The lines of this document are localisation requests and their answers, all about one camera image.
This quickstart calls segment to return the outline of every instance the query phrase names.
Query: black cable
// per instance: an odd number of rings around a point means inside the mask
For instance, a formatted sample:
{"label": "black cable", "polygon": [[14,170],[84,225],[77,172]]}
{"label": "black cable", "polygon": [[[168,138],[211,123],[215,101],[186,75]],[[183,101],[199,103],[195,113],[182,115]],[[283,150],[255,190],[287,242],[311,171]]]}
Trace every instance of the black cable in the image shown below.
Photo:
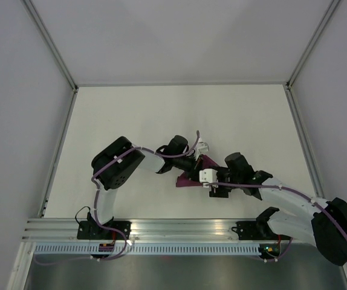
{"label": "black cable", "polygon": [[80,223],[79,223],[79,221],[77,220],[77,215],[78,215],[78,214],[81,212],[81,210],[83,210],[84,208],[88,208],[89,211],[91,211],[90,207],[87,206],[87,205],[84,206],[84,207],[82,207],[79,211],[77,211],[76,216],[75,216],[74,218],[75,218],[76,222],[78,223],[78,225],[80,225]]}

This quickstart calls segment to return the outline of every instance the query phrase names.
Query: white plastic bracket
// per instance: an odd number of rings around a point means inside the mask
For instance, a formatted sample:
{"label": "white plastic bracket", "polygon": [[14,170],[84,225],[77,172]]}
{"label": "white plastic bracket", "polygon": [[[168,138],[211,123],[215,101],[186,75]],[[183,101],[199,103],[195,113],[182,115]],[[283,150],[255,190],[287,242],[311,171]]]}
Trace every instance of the white plastic bracket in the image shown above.
{"label": "white plastic bracket", "polygon": [[195,146],[195,159],[198,160],[201,154],[206,154],[209,151],[209,145],[203,142],[202,138],[199,138],[198,144]]}
{"label": "white plastic bracket", "polygon": [[215,169],[204,169],[199,171],[199,182],[203,184],[204,188],[210,187],[210,183],[218,182],[216,178],[216,170]]}

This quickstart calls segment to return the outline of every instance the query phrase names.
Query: white cable tray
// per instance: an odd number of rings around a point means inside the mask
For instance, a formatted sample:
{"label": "white cable tray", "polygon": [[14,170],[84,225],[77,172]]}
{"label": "white cable tray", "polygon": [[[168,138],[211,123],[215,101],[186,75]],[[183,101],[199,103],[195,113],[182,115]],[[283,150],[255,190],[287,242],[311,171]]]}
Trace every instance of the white cable tray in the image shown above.
{"label": "white cable tray", "polygon": [[[105,254],[99,250],[99,243],[37,243],[35,254]],[[112,254],[117,254],[123,248],[123,242],[118,241]],[[126,254],[133,255],[168,255],[168,256],[258,256],[258,243],[135,243],[126,247]]]}

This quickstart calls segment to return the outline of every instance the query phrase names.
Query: white wall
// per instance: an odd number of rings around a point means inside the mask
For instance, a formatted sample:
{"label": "white wall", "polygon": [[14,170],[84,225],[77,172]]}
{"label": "white wall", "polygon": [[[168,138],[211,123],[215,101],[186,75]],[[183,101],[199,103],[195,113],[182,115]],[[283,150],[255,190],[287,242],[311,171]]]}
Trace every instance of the white wall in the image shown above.
{"label": "white wall", "polygon": [[347,1],[313,51],[294,93],[326,197],[347,201]]}
{"label": "white wall", "polygon": [[[175,134],[192,144],[196,130],[210,146],[207,155],[219,165],[225,166],[227,155],[241,152],[254,169],[271,172],[286,184],[314,194],[282,85],[81,87],[45,217],[73,218],[84,205],[92,206],[96,189],[90,180],[91,161],[119,136],[153,149],[167,144]],[[202,187],[175,188],[182,172],[173,169],[158,175],[136,170],[115,198],[114,216],[255,218],[269,206],[277,206],[240,190],[225,199],[209,198],[209,191]],[[101,208],[105,201],[99,204],[102,221],[107,210]]]}
{"label": "white wall", "polygon": [[18,0],[0,1],[0,289],[41,201],[71,90]]}

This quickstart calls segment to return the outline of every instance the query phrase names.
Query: gray wall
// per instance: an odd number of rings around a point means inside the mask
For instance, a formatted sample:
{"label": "gray wall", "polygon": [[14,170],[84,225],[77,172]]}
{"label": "gray wall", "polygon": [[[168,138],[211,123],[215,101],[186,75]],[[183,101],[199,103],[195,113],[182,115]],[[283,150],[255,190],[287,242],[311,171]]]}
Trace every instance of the gray wall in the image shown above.
{"label": "gray wall", "polygon": [[347,1],[294,86],[325,194],[347,201]]}
{"label": "gray wall", "polygon": [[0,289],[39,209],[71,90],[18,0],[0,1]]}
{"label": "gray wall", "polygon": [[76,82],[286,82],[330,0],[33,0]]}

